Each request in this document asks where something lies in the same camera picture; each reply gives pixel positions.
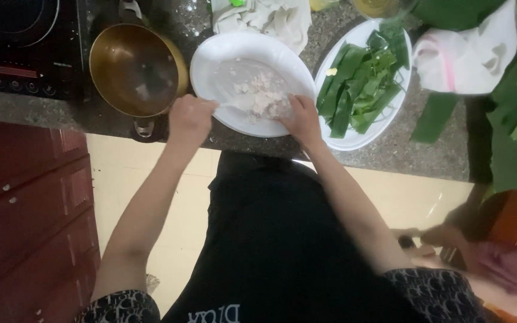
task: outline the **tiled floor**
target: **tiled floor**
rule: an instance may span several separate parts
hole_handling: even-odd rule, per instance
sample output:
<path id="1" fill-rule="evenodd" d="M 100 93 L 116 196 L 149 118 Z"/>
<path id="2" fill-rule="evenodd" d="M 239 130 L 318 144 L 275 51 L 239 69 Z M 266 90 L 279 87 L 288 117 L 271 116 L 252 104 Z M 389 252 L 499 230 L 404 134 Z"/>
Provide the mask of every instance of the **tiled floor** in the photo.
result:
<path id="1" fill-rule="evenodd" d="M 95 216 L 101 253 L 127 203 L 147 177 L 164 144 L 87 135 L 91 154 Z M 205 241 L 207 186 L 216 174 L 218 150 L 200 149 L 177 187 L 169 215 L 147 264 L 161 284 L 153 297 L 161 314 L 187 283 Z M 466 201 L 472 184 L 348 168 L 391 228 L 425 229 L 441 223 Z"/>

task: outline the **gold pot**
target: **gold pot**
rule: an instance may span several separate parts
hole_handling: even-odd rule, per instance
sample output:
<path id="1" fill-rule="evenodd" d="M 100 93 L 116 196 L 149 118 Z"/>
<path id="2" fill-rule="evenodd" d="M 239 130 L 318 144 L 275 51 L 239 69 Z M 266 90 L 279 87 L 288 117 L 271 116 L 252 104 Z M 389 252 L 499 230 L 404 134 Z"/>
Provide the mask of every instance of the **gold pot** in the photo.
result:
<path id="1" fill-rule="evenodd" d="M 142 24 L 139 6 L 121 1 L 120 16 L 131 9 Z M 150 137 L 153 117 L 167 113 L 187 92 L 183 55 L 168 38 L 142 25 L 122 23 L 101 32 L 91 47 L 91 78 L 111 106 L 135 117 L 141 137 Z"/>

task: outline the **white plate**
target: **white plate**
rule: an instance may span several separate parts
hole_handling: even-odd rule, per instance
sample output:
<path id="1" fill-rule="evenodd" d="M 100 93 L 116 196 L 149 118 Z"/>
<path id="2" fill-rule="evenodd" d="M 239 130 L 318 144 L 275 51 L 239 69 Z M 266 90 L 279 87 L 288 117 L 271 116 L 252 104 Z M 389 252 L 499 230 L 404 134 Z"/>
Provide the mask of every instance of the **white plate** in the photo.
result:
<path id="1" fill-rule="evenodd" d="M 195 93 L 198 97 L 219 101 L 221 107 L 214 117 L 233 130 L 255 137 L 288 135 L 287 129 L 278 121 L 263 118 L 253 124 L 247 121 L 247 113 L 227 107 L 228 99 L 218 88 L 215 72 L 221 62 L 237 58 L 268 65 L 284 78 L 289 92 L 316 99 L 312 75 L 298 55 L 270 36 L 251 32 L 217 34 L 197 48 L 191 61 L 191 83 Z"/>
<path id="2" fill-rule="evenodd" d="M 322 62 L 322 65 L 318 70 L 317 77 L 314 80 L 314 83 L 317 87 L 317 95 L 325 81 L 326 70 L 328 70 L 332 65 L 334 58 L 338 54 L 342 44 L 346 41 L 349 44 L 365 48 L 367 47 L 366 41 L 370 36 L 370 33 L 372 33 L 372 31 L 375 29 L 377 30 L 379 26 L 379 21 L 363 22 L 362 24 L 354 27 L 351 31 L 344 35 L 344 37 L 342 37 L 341 40 L 336 43 L 336 45 L 334 45 L 332 50 L 326 56 L 325 60 Z M 405 35 L 406 46 L 408 47 L 408 57 L 412 57 L 412 44 L 410 43 L 410 38 L 406 32 Z M 364 147 L 365 145 L 368 145 L 372 140 L 376 139 L 384 131 L 384 129 L 388 127 L 390 122 L 392 122 L 398 113 L 398 110 L 400 110 L 400 107 L 402 106 L 402 102 L 406 96 L 406 91 L 410 85 L 412 62 L 410 62 L 410 64 L 411 65 L 409 70 L 406 70 L 404 67 L 400 68 L 399 73 L 397 73 L 396 77 L 394 78 L 395 81 L 401 82 L 404 91 L 401 91 L 394 99 L 392 99 L 389 106 L 386 107 L 384 112 L 378 116 L 376 119 L 377 121 L 370 126 L 366 134 L 361 135 L 354 129 L 350 128 L 346 131 L 346 135 L 343 139 L 330 138 L 330 127 L 326 125 L 323 117 L 319 117 L 320 127 L 322 129 L 322 138 L 326 144 L 335 150 L 357 150 Z"/>

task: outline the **kitchen towel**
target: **kitchen towel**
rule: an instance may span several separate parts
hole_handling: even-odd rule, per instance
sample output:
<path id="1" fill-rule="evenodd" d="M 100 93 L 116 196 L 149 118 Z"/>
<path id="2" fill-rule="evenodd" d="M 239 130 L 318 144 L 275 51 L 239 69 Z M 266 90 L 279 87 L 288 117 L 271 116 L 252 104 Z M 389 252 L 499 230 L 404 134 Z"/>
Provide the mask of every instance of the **kitchen towel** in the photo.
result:
<path id="1" fill-rule="evenodd" d="M 267 34 L 300 54 L 312 24 L 306 0 L 247 0 L 239 7 L 229 0 L 211 0 L 215 34 L 247 31 Z"/>
<path id="2" fill-rule="evenodd" d="M 492 92 L 516 55 L 515 10 L 516 1 L 508 0 L 477 28 L 426 32 L 413 49 L 420 85 L 437 92 Z"/>

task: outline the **induction cooktop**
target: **induction cooktop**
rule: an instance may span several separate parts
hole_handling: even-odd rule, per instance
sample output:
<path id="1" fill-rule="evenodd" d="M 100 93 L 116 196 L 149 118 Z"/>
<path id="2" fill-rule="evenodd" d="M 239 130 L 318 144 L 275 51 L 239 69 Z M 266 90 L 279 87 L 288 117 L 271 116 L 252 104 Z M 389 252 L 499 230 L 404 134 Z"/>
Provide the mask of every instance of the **induction cooktop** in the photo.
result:
<path id="1" fill-rule="evenodd" d="M 84 97 L 84 0 L 0 0 L 0 92 Z"/>

